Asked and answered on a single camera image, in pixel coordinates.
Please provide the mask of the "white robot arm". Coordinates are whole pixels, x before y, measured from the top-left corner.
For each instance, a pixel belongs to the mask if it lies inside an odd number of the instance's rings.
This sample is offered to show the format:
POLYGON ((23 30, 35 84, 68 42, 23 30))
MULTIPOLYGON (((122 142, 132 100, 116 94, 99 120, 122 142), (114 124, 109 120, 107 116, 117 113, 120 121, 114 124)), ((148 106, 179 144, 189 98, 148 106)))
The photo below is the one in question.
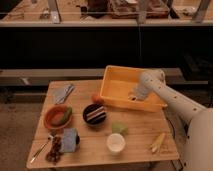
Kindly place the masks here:
POLYGON ((183 152, 183 171, 213 171, 213 108, 207 108, 165 83, 160 69, 144 70, 134 93, 145 100, 150 92, 157 94, 188 125, 183 152))

